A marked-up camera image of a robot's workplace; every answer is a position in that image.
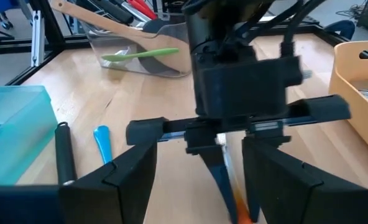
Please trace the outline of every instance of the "wooden tabletop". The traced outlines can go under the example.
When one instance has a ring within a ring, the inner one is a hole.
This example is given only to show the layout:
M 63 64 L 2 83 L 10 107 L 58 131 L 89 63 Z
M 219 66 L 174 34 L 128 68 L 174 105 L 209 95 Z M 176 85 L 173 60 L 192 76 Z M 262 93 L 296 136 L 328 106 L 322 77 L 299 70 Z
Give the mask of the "wooden tabletop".
M 259 59 L 278 56 L 281 36 L 254 41 Z M 296 36 L 303 68 L 313 71 L 304 84 L 288 89 L 288 100 L 325 96 L 333 67 L 333 48 L 311 34 Z M 103 165 L 93 130 L 105 124 L 111 130 L 113 156 L 128 149 L 125 128 L 132 119 L 194 117 L 192 77 L 159 78 L 107 70 L 91 49 L 67 50 L 44 66 L 25 85 L 44 85 L 59 121 L 71 127 L 78 176 Z M 368 188 L 368 146 L 347 121 L 287 128 L 292 142 L 281 150 L 320 169 Z M 236 179 L 244 193 L 241 162 L 243 133 L 228 134 Z M 218 188 L 198 156 L 185 153 L 183 140 L 159 144 L 157 173 L 146 224 L 229 223 Z M 56 184 L 54 140 L 43 150 L 19 184 Z

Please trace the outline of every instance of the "blue spoon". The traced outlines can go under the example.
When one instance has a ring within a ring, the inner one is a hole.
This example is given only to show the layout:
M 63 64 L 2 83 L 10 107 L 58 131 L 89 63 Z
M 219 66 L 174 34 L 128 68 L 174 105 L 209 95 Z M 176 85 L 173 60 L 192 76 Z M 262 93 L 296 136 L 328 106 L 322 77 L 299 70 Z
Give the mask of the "blue spoon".
M 109 128 L 105 125 L 94 130 L 94 138 L 103 158 L 104 164 L 112 161 L 111 141 L 109 140 Z

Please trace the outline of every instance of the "red handle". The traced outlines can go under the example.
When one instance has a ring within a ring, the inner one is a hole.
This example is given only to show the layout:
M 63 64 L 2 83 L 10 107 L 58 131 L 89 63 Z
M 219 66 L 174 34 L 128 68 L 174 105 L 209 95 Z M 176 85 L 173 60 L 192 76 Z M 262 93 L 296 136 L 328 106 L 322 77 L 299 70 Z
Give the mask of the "red handle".
M 147 3 L 141 0 L 127 0 L 135 9 L 151 19 L 158 18 L 157 15 L 148 7 Z

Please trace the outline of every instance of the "light blue plastic box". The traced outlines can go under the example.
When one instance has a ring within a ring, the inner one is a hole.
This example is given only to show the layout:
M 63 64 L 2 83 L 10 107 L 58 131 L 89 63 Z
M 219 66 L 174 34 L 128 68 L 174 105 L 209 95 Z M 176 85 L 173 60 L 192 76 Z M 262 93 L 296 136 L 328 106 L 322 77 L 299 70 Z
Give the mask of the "light blue plastic box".
M 12 185 L 53 138 L 57 126 L 43 86 L 0 87 L 0 185 Z

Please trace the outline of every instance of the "black metal frame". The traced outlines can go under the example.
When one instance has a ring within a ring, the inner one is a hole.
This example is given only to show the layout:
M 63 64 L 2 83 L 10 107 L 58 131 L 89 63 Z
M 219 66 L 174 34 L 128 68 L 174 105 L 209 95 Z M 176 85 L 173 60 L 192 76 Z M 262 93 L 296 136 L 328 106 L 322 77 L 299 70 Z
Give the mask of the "black metal frame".
M 64 50 L 84 49 L 91 47 L 89 40 L 85 35 L 73 35 L 69 37 L 63 36 L 52 8 L 47 0 L 30 0 L 30 5 L 32 6 L 33 10 L 40 10 L 44 16 L 45 36 L 47 38 L 45 52 L 48 53 L 45 56 L 44 62 L 40 66 L 29 67 L 25 69 L 6 85 L 22 84 Z M 266 31 L 262 35 L 282 35 L 286 30 L 286 26 L 287 24 L 283 23 L 280 26 L 276 26 L 273 29 Z M 310 17 L 308 17 L 307 20 L 305 20 L 304 23 L 298 27 L 296 33 L 314 34 L 332 46 L 350 41 L 334 32 L 326 32 L 323 27 L 319 25 L 318 21 Z M 31 40 L 29 39 L 7 40 L 0 42 L 0 54 L 24 53 L 30 51 Z M 368 52 L 361 54 L 361 57 L 368 58 Z

